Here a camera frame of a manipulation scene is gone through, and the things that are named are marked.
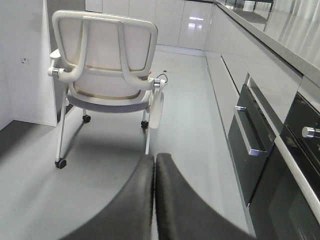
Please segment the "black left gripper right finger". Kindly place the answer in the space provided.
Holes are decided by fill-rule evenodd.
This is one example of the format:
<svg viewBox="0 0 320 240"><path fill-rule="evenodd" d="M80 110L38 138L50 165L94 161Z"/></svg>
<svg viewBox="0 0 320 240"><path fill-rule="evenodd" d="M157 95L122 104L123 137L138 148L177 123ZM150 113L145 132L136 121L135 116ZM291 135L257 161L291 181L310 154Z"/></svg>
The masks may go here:
<svg viewBox="0 0 320 240"><path fill-rule="evenodd" d="M155 163L155 210L161 240L251 240L190 186L169 153Z"/></svg>

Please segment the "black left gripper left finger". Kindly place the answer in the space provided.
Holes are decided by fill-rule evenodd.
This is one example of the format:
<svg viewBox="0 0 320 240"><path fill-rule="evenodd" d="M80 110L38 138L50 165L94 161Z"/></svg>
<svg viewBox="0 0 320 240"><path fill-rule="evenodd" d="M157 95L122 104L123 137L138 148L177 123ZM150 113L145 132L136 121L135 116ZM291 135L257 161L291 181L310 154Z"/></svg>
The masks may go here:
<svg viewBox="0 0 320 240"><path fill-rule="evenodd" d="M97 215L64 240L150 240L155 162L143 155L117 195Z"/></svg>

